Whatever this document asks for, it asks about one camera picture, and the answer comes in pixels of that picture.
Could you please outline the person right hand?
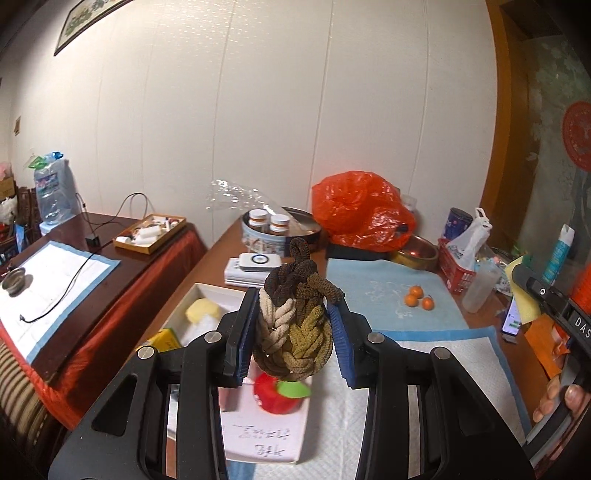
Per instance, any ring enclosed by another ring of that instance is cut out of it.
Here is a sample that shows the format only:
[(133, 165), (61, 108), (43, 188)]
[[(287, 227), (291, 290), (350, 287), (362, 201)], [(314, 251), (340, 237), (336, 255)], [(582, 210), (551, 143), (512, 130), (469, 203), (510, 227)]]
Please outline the person right hand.
[(577, 419), (590, 402), (590, 393), (580, 385), (572, 384), (561, 387), (560, 377), (554, 377), (547, 385), (546, 392), (533, 412), (533, 421), (539, 423), (545, 416), (550, 415), (558, 400), (563, 400), (574, 419)]

